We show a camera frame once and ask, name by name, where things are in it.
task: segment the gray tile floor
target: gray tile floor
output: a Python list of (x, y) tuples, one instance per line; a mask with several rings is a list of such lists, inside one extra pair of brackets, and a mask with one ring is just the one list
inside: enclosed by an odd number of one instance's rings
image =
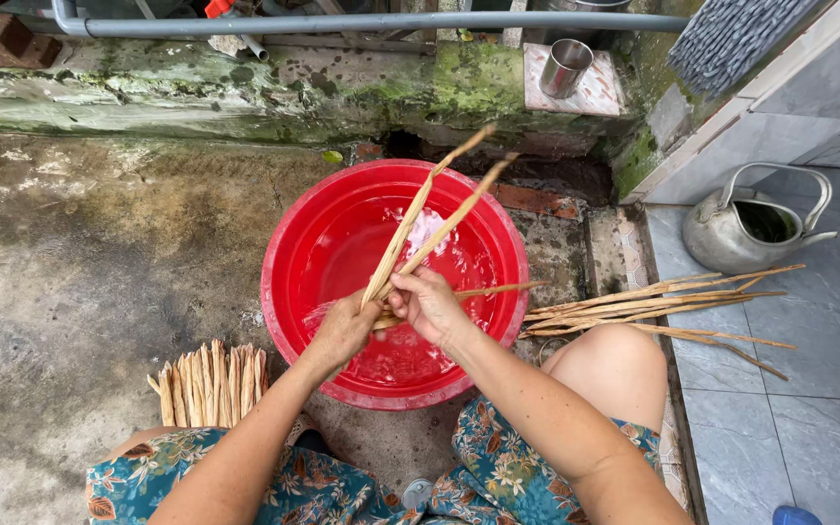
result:
[[(765, 279), (765, 297), (669, 316), (671, 326), (750, 334), (799, 346), (735, 345), (789, 381), (722, 349), (674, 340), (710, 525), (767, 524), (797, 505), (840, 524), (840, 169), (823, 169), (834, 198), (819, 231), (838, 238), (808, 246), (787, 263), (807, 268)], [(772, 175), (757, 187), (804, 213), (818, 186), (807, 176)], [(661, 280), (704, 273), (685, 250), (685, 207), (652, 207), (647, 222)]]

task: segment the wet concrete floor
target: wet concrete floor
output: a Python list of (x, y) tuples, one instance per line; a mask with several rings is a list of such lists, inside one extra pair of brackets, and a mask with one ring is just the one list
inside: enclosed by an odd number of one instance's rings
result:
[[(145, 376), (212, 337), (269, 352), (262, 258), (285, 210), (340, 169), (317, 149), (0, 136), (0, 522), (85, 516), (85, 468), (160, 423)], [(571, 300), (584, 275), (573, 221), (513, 211), (531, 304)], [(524, 341), (515, 351), (537, 359)], [(358, 409), (316, 393), (331, 446), (396, 490), (455, 463), (467, 392), (424, 410)]]

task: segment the kettle handle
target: kettle handle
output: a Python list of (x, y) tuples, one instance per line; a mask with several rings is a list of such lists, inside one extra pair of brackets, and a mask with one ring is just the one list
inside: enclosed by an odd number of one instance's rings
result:
[(819, 221), (819, 216), (822, 214), (822, 212), (825, 210), (825, 207), (827, 207), (829, 202), (832, 200), (832, 182), (830, 182), (829, 179), (823, 173), (814, 169), (808, 169), (799, 166), (789, 166), (786, 164), (776, 164), (774, 162), (751, 162), (748, 164), (744, 164), (735, 171), (734, 175), (731, 175), (731, 180), (729, 180), (728, 184), (724, 186), (724, 190), (721, 192), (721, 197), (718, 199), (717, 202), (717, 209), (721, 210), (728, 208), (728, 204), (731, 201), (731, 195), (735, 190), (735, 181), (737, 180), (737, 176), (740, 175), (742, 171), (752, 167), (767, 167), (776, 168), (777, 170), (801, 171), (803, 173), (808, 173), (816, 178), (816, 181), (819, 182), (819, 187), (822, 189), (822, 194), (819, 196), (819, 201), (812, 208), (812, 211), (810, 211), (803, 220), (803, 233), (811, 232), (816, 227), (816, 222)]

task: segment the woman's right hand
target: woman's right hand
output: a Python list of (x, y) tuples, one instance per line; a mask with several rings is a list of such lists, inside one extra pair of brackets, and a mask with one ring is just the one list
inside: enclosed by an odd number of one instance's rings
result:
[(387, 296), (394, 315), (447, 354), (478, 327), (466, 316), (446, 279), (426, 266), (412, 275), (391, 274), (397, 289)]

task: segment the hand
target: hand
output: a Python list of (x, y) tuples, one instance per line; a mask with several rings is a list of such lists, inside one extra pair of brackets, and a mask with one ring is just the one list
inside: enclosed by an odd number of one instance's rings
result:
[(297, 360), (314, 365), (322, 380), (338, 374), (368, 343), (371, 326), (381, 315), (381, 302), (369, 301), (359, 312), (364, 292), (365, 289), (359, 290), (333, 304)]
[(387, 296), (387, 301), (394, 315), (406, 319), (417, 333), (447, 354), (478, 329), (446, 279), (426, 266), (418, 266), (412, 275), (391, 274), (391, 282), (397, 290)]

